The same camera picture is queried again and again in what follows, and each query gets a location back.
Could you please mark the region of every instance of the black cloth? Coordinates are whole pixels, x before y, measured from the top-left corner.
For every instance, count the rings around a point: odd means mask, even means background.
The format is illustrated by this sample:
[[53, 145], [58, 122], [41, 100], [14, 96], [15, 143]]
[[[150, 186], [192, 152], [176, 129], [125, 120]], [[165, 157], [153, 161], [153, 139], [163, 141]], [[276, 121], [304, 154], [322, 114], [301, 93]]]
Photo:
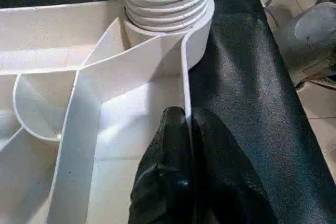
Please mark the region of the black cloth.
[[252, 163], [214, 113], [193, 109], [196, 223], [277, 223]]
[[279, 223], [336, 223], [336, 188], [259, 0], [215, 0], [192, 106], [230, 129]]

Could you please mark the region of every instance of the white compartment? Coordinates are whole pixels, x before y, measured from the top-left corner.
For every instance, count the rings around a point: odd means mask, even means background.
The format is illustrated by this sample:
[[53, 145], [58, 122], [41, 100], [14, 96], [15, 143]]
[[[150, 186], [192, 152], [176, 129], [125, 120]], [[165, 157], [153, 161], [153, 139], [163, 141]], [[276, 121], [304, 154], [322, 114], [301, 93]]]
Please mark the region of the white compartment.
[[184, 108], [189, 100], [181, 51], [166, 58], [163, 41], [152, 38], [79, 71], [48, 223], [127, 222], [134, 175], [162, 112], [170, 106]]
[[108, 58], [111, 55], [120, 54], [130, 47], [124, 24], [121, 18], [116, 18], [104, 32], [91, 53], [87, 56], [83, 65], [89, 65]]
[[0, 150], [0, 223], [44, 223], [57, 155], [23, 128]]
[[75, 71], [18, 75], [14, 109], [21, 125], [33, 136], [59, 141]]
[[16, 76], [0, 76], [0, 150], [20, 128], [13, 109], [13, 87]]
[[0, 9], [0, 72], [75, 68], [122, 15], [122, 0]]

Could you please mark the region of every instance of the tiled floor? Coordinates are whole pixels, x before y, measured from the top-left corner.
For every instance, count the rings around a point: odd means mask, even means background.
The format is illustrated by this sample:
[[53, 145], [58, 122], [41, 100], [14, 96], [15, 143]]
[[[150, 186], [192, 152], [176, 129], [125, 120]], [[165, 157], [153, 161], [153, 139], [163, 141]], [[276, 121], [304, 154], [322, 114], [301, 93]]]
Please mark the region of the tiled floor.
[[[272, 31], [301, 14], [317, 0], [272, 0], [265, 8]], [[306, 83], [298, 96], [317, 137], [325, 161], [336, 181], [336, 91]]]

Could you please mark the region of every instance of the white plastic partition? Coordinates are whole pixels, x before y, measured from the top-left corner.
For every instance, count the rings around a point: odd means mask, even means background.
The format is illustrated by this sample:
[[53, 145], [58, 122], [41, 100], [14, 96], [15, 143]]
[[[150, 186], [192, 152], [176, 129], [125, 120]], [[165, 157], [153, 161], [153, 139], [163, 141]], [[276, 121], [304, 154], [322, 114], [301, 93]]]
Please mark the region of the white plastic partition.
[[21, 125], [43, 140], [61, 139], [75, 71], [18, 75], [14, 109]]
[[[131, 176], [159, 127], [161, 114], [170, 106], [184, 107], [181, 57], [172, 64], [179, 66], [178, 72], [176, 67], [161, 72], [162, 51], [162, 38], [155, 37], [79, 71], [48, 223], [126, 223]], [[131, 174], [121, 173], [125, 164], [131, 166]], [[125, 186], [120, 181], [128, 181], [127, 190], [118, 190]]]
[[84, 61], [84, 64], [89, 65], [98, 62], [99, 60], [103, 60], [110, 55], [118, 55], [130, 47], [124, 24], [120, 18], [116, 18], [104, 32], [98, 43], [88, 55], [88, 58]]

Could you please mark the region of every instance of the black leather surface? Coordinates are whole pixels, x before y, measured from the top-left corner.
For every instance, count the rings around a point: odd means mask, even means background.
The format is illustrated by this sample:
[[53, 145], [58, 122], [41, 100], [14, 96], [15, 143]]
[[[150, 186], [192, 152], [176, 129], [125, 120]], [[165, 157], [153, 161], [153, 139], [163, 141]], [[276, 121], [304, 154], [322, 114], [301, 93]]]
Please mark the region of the black leather surface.
[[259, 0], [215, 0], [192, 106], [217, 114], [251, 160], [279, 223], [336, 223], [336, 189]]

